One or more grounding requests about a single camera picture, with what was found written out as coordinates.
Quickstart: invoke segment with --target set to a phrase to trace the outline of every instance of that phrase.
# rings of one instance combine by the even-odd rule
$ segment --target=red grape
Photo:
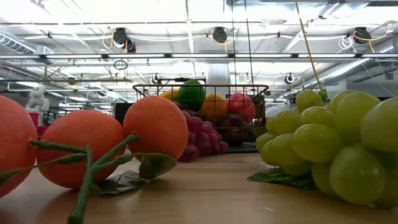
[[[212,155],[218,155],[220,154],[220,145],[219,144],[215,144],[214,146],[211,147],[211,154]]]
[[[182,114],[184,114],[186,120],[191,118],[191,116],[186,111],[182,112]]]
[[[191,117],[187,120],[188,130],[193,131],[194,133],[201,132],[202,121],[200,118]]]
[[[197,134],[196,145],[199,147],[200,144],[209,143],[209,136],[206,133],[200,132]]]
[[[228,151],[228,144],[224,141],[218,143],[220,145],[220,154],[224,154]]]
[[[188,144],[184,153],[178,159],[179,162],[192,162],[199,157],[199,150],[196,146]]]
[[[211,154],[211,144],[208,142],[201,142],[197,144],[200,156],[207,156]]]
[[[188,144],[194,144],[197,139],[197,135],[193,132],[188,132]]]
[[[204,123],[203,123],[201,129],[202,129],[202,131],[203,131],[204,133],[206,133],[209,137],[210,137],[210,135],[213,133],[213,128],[211,128],[211,126],[208,125],[208,124],[204,124]]]
[[[220,142],[220,141],[223,140],[223,137],[222,137],[220,134],[218,134],[218,131],[213,130],[213,133],[215,133],[215,134],[217,135],[217,137],[218,137],[218,142]]]
[[[210,121],[205,121],[205,122],[203,122],[203,124],[208,124],[208,125],[210,125],[210,127],[213,129],[214,127],[213,127],[213,124],[210,122]]]
[[[210,142],[210,144],[211,144],[212,146],[217,145],[217,144],[218,144],[218,136],[217,136],[215,133],[212,133],[212,134],[209,136],[209,142]]]

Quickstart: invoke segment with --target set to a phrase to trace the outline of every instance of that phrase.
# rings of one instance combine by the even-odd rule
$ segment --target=grape bunch
[[[224,154],[228,150],[228,144],[223,141],[221,135],[214,130],[209,121],[203,122],[188,112],[183,112],[188,124],[188,144],[179,162],[192,162],[203,156]]]
[[[305,90],[266,129],[256,139],[265,163],[292,176],[311,172],[319,191],[353,204],[398,207],[398,97],[346,90],[323,107]]]

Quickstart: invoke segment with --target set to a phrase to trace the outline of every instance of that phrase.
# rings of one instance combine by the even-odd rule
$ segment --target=ceiling
[[[112,33],[117,27],[126,28],[128,36],[134,40],[138,54],[307,53],[293,1],[247,0],[246,7],[244,1],[233,2],[234,4],[231,0],[1,1],[0,32],[14,35],[18,41],[28,46],[46,46],[55,54],[123,54],[124,49],[115,45],[110,49],[106,47],[111,45]],[[355,27],[366,27],[373,39],[384,36],[373,41],[375,51],[379,44],[398,33],[397,7],[369,7],[369,1],[359,0],[342,2],[346,4],[299,1],[311,52],[343,54],[353,50],[369,51],[368,44],[350,44]],[[215,27],[224,27],[229,40],[233,41],[227,46],[216,44],[211,38]],[[20,53],[0,45],[0,54]],[[214,63],[205,59],[129,59],[128,69],[118,71],[113,67],[113,62],[114,60],[54,60],[51,64],[44,64],[33,60],[7,61],[43,77],[51,74],[53,79],[110,79],[116,78],[115,75],[118,74],[119,78],[126,77],[135,84],[150,83],[156,73],[164,78],[206,77],[209,65]],[[253,74],[254,84],[265,84],[271,88],[286,88],[284,77],[290,73],[302,77],[300,81],[304,82],[313,78],[309,60],[250,63],[249,59],[241,59],[221,60],[217,63],[227,63],[229,73],[241,77],[238,81],[242,84],[252,82],[251,79],[244,79],[247,73]],[[336,64],[319,62],[315,68],[321,73]],[[381,68],[376,67],[371,73],[380,71]],[[18,74],[32,78],[23,73]],[[369,76],[368,73],[363,72],[348,80],[353,82],[366,76]],[[382,77],[361,83],[370,85],[386,82]],[[81,83],[74,86],[68,83],[49,85],[66,89],[87,88]],[[131,85],[130,82],[101,82],[98,88],[124,89],[131,88]],[[120,94],[125,99],[134,101],[135,93]]]

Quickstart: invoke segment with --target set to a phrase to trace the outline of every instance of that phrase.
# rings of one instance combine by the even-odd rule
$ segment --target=orange fruit
[[[226,114],[226,102],[219,94],[212,93],[206,97],[205,102],[201,106],[200,112],[204,114],[206,119],[209,121],[221,120],[225,115],[218,114]]]
[[[37,131],[28,112],[15,101],[0,96],[0,172],[34,165],[36,148],[29,145],[37,140]],[[0,198],[14,190],[30,171],[9,179],[0,187]]]
[[[147,96],[130,106],[123,122],[124,135],[137,133],[129,144],[132,153],[159,152],[178,159],[188,142],[185,117],[173,102],[161,96]]]
[[[74,111],[56,120],[44,133],[42,140],[77,147],[91,146],[93,159],[97,161],[105,153],[124,139],[123,128],[111,116],[93,110]],[[109,161],[120,156],[120,150]],[[37,163],[51,161],[69,155],[58,150],[39,150]],[[39,167],[42,175],[49,181],[66,188],[79,189],[83,183],[87,160],[72,164],[53,164]],[[110,167],[97,173],[93,182],[100,182],[113,173]]]

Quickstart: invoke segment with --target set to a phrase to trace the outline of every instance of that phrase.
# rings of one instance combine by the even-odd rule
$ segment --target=green grape
[[[343,148],[331,164],[329,178],[342,199],[358,205],[377,200],[387,179],[380,161],[361,147]]]
[[[398,207],[398,173],[390,172],[387,175],[383,193],[373,204],[379,208]]]
[[[361,141],[360,125],[366,113],[380,100],[367,93],[350,93],[341,101],[336,112],[336,125],[348,145]]]
[[[266,128],[268,132],[275,134],[276,132],[274,129],[274,121],[275,121],[275,116],[268,117],[266,121]]]
[[[286,165],[297,165],[305,160],[292,149],[293,134],[281,134],[272,141],[270,147],[271,156],[277,162]]]
[[[274,139],[276,137],[276,134],[272,133],[265,133],[259,136],[256,139],[256,149],[261,152],[261,149],[264,147],[264,145],[269,142],[270,140]]]
[[[291,176],[299,176],[299,175],[304,175],[311,169],[311,162],[309,161],[304,161],[300,164],[297,165],[283,165],[282,164],[282,169]]]
[[[398,152],[372,150],[371,153],[379,159],[385,168],[398,171]]]
[[[279,163],[272,157],[271,152],[270,152],[270,148],[271,148],[271,144],[274,140],[271,139],[270,141],[268,141],[264,147],[261,149],[261,159],[263,162],[265,162],[266,164],[270,165],[270,166],[278,166]]]
[[[340,104],[340,101],[344,98],[344,96],[350,94],[350,93],[355,93],[355,90],[344,90],[339,92],[331,101],[328,106],[328,110],[330,110],[332,113],[336,113],[338,105]]]
[[[306,124],[294,132],[292,146],[302,158],[323,163],[331,161],[343,144],[335,129],[322,124]]]
[[[300,112],[313,106],[323,106],[322,98],[318,93],[304,90],[296,96],[296,107]]]
[[[329,127],[335,127],[335,115],[321,106],[307,108],[301,113],[303,124],[323,124]]]
[[[362,144],[380,151],[398,152],[398,97],[373,107],[361,123]]]
[[[311,166],[312,179],[318,189],[329,196],[337,197],[336,192],[331,187],[329,181],[329,172],[331,164],[320,164],[314,162]]]
[[[294,133],[300,126],[300,114],[291,110],[280,112],[274,120],[274,130],[276,134]]]

